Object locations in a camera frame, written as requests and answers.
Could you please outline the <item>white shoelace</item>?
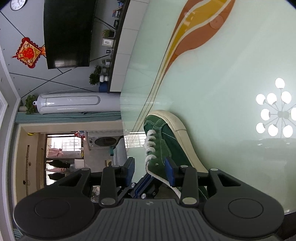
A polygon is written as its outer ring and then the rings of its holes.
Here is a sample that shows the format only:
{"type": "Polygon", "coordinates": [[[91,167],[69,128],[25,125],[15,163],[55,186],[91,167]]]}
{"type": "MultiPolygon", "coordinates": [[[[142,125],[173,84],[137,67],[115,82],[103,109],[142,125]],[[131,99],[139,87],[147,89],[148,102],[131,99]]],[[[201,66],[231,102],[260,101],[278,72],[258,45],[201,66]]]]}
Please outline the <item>white shoelace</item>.
{"type": "Polygon", "coordinates": [[[144,142],[144,148],[145,148],[145,170],[146,172],[151,175],[152,177],[156,178],[158,181],[161,181],[163,184],[167,185],[175,194],[177,197],[180,199],[181,197],[181,192],[178,188],[172,187],[168,180],[165,178],[155,174],[151,170],[149,170],[149,163],[152,161],[155,161],[159,156],[156,155],[156,131],[155,130],[149,130],[147,132],[147,137],[144,142]]]}

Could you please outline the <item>green canvas sneaker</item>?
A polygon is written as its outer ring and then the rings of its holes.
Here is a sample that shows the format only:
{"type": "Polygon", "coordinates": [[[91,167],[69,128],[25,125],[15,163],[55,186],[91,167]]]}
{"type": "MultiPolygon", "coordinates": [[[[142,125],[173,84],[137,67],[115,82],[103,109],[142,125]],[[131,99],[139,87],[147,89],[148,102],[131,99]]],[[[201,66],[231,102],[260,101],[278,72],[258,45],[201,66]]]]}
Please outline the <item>green canvas sneaker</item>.
{"type": "Polygon", "coordinates": [[[165,158],[170,157],[177,166],[192,166],[198,172],[207,173],[207,169],[199,160],[188,132],[182,121],[174,114],[165,110],[155,110],[144,119],[144,131],[156,133],[155,161],[149,163],[149,170],[168,180],[165,173],[165,158]]]}

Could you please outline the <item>washing machine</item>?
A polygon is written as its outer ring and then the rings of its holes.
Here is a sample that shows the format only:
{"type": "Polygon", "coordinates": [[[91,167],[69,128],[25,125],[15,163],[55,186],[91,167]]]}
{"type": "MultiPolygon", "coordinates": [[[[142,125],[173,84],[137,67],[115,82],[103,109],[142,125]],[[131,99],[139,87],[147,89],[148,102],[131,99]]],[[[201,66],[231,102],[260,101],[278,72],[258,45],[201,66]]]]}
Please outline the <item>washing machine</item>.
{"type": "Polygon", "coordinates": [[[86,140],[90,150],[115,147],[123,136],[122,130],[87,131],[86,140]]]}

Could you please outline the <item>teal curtain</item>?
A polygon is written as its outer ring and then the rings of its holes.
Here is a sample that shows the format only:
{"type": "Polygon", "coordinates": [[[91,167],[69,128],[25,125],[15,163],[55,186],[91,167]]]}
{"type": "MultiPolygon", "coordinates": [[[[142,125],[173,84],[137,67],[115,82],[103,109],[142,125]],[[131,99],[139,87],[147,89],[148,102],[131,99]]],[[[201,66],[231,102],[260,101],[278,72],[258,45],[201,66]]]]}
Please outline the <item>teal curtain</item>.
{"type": "Polygon", "coordinates": [[[32,113],[26,114],[18,112],[16,114],[16,124],[32,123],[85,123],[96,121],[120,121],[120,111],[87,112],[87,113],[32,113]]]}

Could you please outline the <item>white standing air conditioner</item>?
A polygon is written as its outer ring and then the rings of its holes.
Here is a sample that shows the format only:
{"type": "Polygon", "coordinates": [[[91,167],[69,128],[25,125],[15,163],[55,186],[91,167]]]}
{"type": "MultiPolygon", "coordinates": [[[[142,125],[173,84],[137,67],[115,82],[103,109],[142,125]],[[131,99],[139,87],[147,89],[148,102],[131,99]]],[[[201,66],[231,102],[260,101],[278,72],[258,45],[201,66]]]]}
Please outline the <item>white standing air conditioner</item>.
{"type": "Polygon", "coordinates": [[[40,114],[87,113],[120,110],[119,93],[59,93],[40,94],[33,102],[40,114]]]}

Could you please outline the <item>potted plant in white pot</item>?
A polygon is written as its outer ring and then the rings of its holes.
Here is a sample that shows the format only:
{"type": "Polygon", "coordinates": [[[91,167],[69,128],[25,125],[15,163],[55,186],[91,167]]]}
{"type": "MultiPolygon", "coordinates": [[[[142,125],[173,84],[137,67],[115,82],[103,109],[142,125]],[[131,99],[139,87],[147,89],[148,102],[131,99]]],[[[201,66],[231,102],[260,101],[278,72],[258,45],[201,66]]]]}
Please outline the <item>potted plant in white pot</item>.
{"type": "Polygon", "coordinates": [[[100,85],[108,81],[109,68],[106,66],[96,65],[94,71],[89,75],[91,85],[100,85]]]}

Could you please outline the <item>white framed photo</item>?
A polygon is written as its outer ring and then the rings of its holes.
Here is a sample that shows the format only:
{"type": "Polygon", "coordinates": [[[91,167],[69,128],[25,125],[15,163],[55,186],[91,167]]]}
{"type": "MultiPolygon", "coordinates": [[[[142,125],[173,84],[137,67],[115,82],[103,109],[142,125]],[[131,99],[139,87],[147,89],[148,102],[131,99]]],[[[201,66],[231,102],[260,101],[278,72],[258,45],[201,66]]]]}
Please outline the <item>white framed photo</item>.
{"type": "Polygon", "coordinates": [[[112,47],[113,46],[113,42],[114,42],[114,39],[106,39],[106,38],[103,38],[102,39],[102,46],[112,47]]]}

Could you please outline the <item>red Chinese knot decoration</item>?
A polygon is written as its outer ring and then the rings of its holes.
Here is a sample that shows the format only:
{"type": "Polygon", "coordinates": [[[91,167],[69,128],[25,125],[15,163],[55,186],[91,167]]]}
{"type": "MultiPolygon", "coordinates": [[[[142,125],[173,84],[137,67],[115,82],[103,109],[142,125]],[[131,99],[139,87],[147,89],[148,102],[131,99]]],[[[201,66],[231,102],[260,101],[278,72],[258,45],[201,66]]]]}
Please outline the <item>red Chinese knot decoration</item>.
{"type": "Polygon", "coordinates": [[[33,69],[41,56],[46,57],[45,46],[38,46],[30,38],[24,37],[13,58],[18,59],[28,68],[33,69]]]}

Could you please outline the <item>small green plant black pot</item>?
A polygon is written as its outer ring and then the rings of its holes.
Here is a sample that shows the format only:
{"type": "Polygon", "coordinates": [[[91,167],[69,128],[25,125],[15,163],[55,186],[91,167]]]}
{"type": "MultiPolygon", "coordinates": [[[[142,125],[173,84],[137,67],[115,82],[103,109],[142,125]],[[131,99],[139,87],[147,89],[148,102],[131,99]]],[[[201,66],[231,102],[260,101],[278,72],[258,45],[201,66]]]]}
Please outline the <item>small green plant black pot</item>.
{"type": "Polygon", "coordinates": [[[115,36],[115,31],[113,30],[104,30],[102,32],[102,37],[105,38],[105,39],[113,39],[115,36]]]}

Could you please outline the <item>white TV cabinet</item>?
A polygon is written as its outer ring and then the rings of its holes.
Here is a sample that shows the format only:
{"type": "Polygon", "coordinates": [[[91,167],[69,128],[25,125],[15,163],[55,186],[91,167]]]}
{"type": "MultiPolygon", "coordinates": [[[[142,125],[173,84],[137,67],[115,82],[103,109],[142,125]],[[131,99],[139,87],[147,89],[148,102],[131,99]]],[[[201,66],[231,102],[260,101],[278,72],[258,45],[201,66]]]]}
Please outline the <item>white TV cabinet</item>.
{"type": "Polygon", "coordinates": [[[116,31],[107,92],[121,92],[137,35],[149,1],[126,1],[116,31]]]}

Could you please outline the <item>black wall television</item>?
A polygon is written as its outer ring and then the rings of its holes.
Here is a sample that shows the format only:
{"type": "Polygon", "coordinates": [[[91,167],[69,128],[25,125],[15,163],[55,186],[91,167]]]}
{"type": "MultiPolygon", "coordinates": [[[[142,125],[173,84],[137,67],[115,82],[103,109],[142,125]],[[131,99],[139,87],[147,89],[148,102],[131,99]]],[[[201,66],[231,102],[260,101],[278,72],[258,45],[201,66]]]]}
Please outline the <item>black wall television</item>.
{"type": "Polygon", "coordinates": [[[96,1],[44,1],[48,69],[88,67],[96,1]]]}

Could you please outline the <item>round wall clock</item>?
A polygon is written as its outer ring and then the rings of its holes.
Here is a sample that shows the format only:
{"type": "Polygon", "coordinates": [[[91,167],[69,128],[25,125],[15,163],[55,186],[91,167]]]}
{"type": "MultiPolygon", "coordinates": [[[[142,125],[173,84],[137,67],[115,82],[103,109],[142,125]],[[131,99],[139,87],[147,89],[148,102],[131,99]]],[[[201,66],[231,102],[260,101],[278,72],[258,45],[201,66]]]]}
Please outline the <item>round wall clock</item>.
{"type": "Polygon", "coordinates": [[[11,0],[10,8],[12,11],[19,11],[26,4],[27,0],[11,0]]]}

